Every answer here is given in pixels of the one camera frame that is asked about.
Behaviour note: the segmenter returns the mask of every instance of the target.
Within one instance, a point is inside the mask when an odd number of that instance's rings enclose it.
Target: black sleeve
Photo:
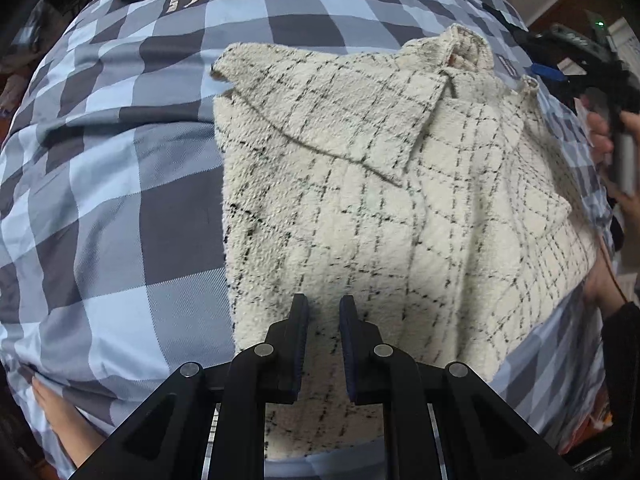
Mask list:
[[[627,453],[636,448],[640,429],[640,309],[623,305],[602,327],[604,367],[613,425]]]

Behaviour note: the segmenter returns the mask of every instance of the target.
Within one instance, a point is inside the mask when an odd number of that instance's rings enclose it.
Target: bed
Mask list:
[[[234,42],[336,54],[395,51],[461,23],[489,41],[515,88],[530,61],[482,8],[505,0],[94,0],[36,70],[0,153],[0,358],[61,478],[73,466],[30,379],[105,434],[186,361],[233,357],[222,231],[223,159],[209,68]],[[540,92],[582,195],[610,210],[574,115]],[[491,386],[552,446],[604,379],[600,316],[580,287],[513,351]],[[284,462],[267,478],[376,478],[381,442]]]

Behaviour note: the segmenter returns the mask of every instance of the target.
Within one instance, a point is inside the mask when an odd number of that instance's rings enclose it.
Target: silver screw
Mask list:
[[[184,377],[193,377],[200,371],[197,363],[185,363],[180,367],[180,374]]]
[[[378,357],[389,357],[394,352],[394,349],[389,345],[376,345],[373,349],[373,353]]]
[[[454,377],[464,377],[469,372],[469,368],[467,368],[462,363],[453,363],[449,367],[449,373]]]
[[[257,356],[267,357],[267,355],[271,355],[273,353],[273,346],[269,343],[260,343],[254,348],[254,352]]]

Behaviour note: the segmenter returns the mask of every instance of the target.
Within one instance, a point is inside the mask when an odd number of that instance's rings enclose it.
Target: person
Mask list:
[[[622,120],[640,145],[640,116],[623,112]],[[601,164],[607,153],[613,151],[609,127],[600,115],[593,112],[588,115],[588,125],[593,145],[591,156],[595,164]],[[625,224],[630,229],[640,231],[640,190],[634,196],[627,196],[605,176],[603,180],[609,195],[618,200],[625,216]],[[638,366],[628,356],[638,353],[636,335],[640,334],[640,309],[628,301],[617,284],[602,238],[596,263],[584,283],[584,299],[596,304],[604,322],[602,341],[614,424],[616,419],[629,420],[631,416],[628,396],[638,396],[634,391],[635,383],[638,382],[635,377],[638,374]],[[33,378],[32,385],[36,400],[60,443],[76,467],[80,467],[103,443],[104,437],[68,400],[60,397],[36,378]]]

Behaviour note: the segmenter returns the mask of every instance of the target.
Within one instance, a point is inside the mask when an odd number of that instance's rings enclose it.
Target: blue plaid bedding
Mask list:
[[[483,2],[524,26],[504,0],[94,0],[76,17],[0,153],[0,358],[61,478],[73,467],[34,400],[33,374],[110,433],[181,363],[233,357],[212,117],[228,87],[209,76],[222,50],[395,51],[457,22],[487,38],[496,74],[515,86],[530,61]],[[605,228],[584,134],[545,91],[540,104],[588,217]],[[565,298],[492,383],[553,445],[604,376],[599,314],[580,297]],[[368,446],[268,462],[266,473],[354,478],[366,465],[373,478],[383,458],[379,442]]]

